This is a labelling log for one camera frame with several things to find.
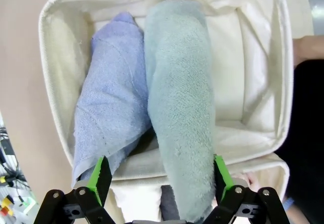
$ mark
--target green object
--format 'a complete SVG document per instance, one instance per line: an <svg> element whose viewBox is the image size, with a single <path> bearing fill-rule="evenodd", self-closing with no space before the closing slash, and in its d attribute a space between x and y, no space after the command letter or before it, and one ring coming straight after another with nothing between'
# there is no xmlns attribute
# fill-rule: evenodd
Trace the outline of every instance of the green object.
<svg viewBox="0 0 324 224"><path fill-rule="evenodd" d="M97 161L97 164L95 166L95 169L93 170L91 177L89 179L87 187L96 194L97 200L99 204L102 206L100 197L99 197L99 192L97 188L97 183L100 175L100 170L101 170L101 164L103 161L103 157L100 157L99 160Z"/></svg>
<svg viewBox="0 0 324 224"><path fill-rule="evenodd" d="M222 195L222 200L223 200L226 191L229 190L231 187L233 187L235 184L234 184L234 181L233 181L231 175L229 174L229 171L225 165L223 157L215 156L215 161L216 161L218 169L223 177L223 181L225 182L225 188L224 188L223 195Z"/></svg>

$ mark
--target screw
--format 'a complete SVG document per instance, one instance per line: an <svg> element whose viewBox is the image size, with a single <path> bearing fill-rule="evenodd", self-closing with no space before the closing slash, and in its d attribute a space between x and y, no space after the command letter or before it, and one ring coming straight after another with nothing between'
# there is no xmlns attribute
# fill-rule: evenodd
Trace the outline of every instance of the screw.
<svg viewBox="0 0 324 224"><path fill-rule="evenodd" d="M270 195L269 190L264 190L262 193L263 193L265 196L269 196L269 195Z"/></svg>
<svg viewBox="0 0 324 224"><path fill-rule="evenodd" d="M240 187L236 187L235 188L235 192L237 192L238 194L242 193L242 189Z"/></svg>
<svg viewBox="0 0 324 224"><path fill-rule="evenodd" d="M79 194L80 194L80 195L84 195L85 193L86 193L85 190L80 190L80 191L79 191Z"/></svg>

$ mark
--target white fabric basket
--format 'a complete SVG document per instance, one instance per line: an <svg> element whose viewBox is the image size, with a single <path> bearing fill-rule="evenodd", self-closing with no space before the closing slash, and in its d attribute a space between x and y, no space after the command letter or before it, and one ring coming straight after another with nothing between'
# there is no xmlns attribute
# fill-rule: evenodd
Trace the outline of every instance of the white fabric basket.
<svg viewBox="0 0 324 224"><path fill-rule="evenodd" d="M121 11L144 27L163 0L49 0L39 19L40 52L55 125L72 164L74 108L91 62L92 34ZM215 153L232 172L260 172L282 197L289 170L273 155L286 138L293 91L293 50L286 0L197 0L215 56ZM265 172L271 169L275 179ZM158 150L128 158L116 184L162 184Z"/></svg>

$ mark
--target tan surface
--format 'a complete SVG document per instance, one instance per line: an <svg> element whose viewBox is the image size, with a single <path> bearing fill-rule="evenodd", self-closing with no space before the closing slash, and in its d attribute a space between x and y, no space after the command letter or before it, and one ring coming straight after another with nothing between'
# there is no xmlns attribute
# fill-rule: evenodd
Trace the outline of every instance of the tan surface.
<svg viewBox="0 0 324 224"><path fill-rule="evenodd" d="M71 168L56 133L38 45L47 0L0 0L0 110L20 166L38 201L68 191Z"/></svg>

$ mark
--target periwinkle blue towel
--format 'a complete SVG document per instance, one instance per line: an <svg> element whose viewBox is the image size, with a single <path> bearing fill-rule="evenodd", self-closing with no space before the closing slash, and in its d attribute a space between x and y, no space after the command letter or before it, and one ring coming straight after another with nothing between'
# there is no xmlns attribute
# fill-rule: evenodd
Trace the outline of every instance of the periwinkle blue towel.
<svg viewBox="0 0 324 224"><path fill-rule="evenodd" d="M151 127L143 33L120 13L92 38L92 61L75 110L73 181L107 156L112 174Z"/></svg>
<svg viewBox="0 0 324 224"><path fill-rule="evenodd" d="M215 196L215 107L205 16L193 1L153 7L144 29L148 112L181 219L200 222Z"/></svg>

